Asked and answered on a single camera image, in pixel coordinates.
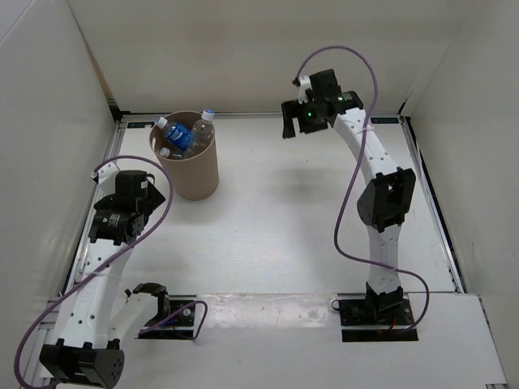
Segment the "blue Pocari Sweat bottle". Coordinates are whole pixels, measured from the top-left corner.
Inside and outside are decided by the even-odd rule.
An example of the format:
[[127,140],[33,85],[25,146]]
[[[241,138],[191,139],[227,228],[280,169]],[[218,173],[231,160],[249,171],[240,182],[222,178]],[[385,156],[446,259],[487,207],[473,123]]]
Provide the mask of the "blue Pocari Sweat bottle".
[[156,125],[162,130],[165,140],[174,145],[178,150],[185,152],[191,141],[191,131],[180,122],[169,122],[164,117],[159,117]]

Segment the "clear unlabelled plastic bottle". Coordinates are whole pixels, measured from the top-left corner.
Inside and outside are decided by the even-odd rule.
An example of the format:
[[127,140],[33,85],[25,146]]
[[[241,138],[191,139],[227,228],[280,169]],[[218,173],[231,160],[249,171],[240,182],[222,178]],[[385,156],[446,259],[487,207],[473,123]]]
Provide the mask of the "clear unlabelled plastic bottle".
[[190,143],[184,153],[186,159],[199,155],[210,146],[215,136],[213,124],[214,112],[205,109],[201,114],[201,119],[197,121],[191,129]]

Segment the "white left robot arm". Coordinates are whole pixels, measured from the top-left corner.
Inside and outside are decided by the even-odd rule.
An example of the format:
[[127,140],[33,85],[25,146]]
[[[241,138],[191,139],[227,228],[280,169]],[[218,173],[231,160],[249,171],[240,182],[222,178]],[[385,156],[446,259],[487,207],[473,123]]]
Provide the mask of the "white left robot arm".
[[131,257],[132,242],[144,231],[150,215],[165,201],[142,170],[101,169],[96,180],[104,197],[95,203],[88,232],[82,277],[88,283],[74,292],[70,306],[62,306],[64,326],[55,340],[43,346],[39,360],[59,383],[113,388],[125,364],[124,340],[148,324],[170,315],[167,288],[141,283],[127,293],[127,303],[112,313],[122,272]]

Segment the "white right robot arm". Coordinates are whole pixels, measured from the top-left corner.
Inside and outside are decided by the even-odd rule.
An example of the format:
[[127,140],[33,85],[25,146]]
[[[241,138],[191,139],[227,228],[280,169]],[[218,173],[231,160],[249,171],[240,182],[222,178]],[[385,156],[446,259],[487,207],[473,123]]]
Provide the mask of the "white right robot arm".
[[281,105],[283,138],[332,127],[355,156],[366,183],[357,212],[367,227],[370,272],[365,297],[345,305],[344,311],[357,323],[394,323],[404,301],[398,241],[413,198],[414,171],[403,169],[388,154],[357,93],[342,91],[332,69],[298,76],[293,83],[298,98]]

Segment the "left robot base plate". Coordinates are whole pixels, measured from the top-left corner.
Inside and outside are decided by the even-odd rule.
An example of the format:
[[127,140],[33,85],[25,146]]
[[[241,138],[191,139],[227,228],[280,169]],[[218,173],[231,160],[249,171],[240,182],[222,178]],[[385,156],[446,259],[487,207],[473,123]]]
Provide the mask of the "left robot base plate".
[[178,295],[169,298],[170,312],[182,311],[156,330],[137,335],[139,340],[189,340],[195,334],[196,307],[184,306],[196,299],[195,295]]

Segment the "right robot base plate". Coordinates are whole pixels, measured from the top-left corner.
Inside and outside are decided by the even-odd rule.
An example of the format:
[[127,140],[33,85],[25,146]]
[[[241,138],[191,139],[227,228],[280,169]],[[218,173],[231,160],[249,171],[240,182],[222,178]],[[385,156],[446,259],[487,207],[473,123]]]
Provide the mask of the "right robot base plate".
[[410,301],[405,298],[401,305],[381,317],[368,312],[363,298],[340,295],[332,300],[331,308],[339,314],[341,341],[343,343],[417,342],[417,330],[405,331],[414,323]]

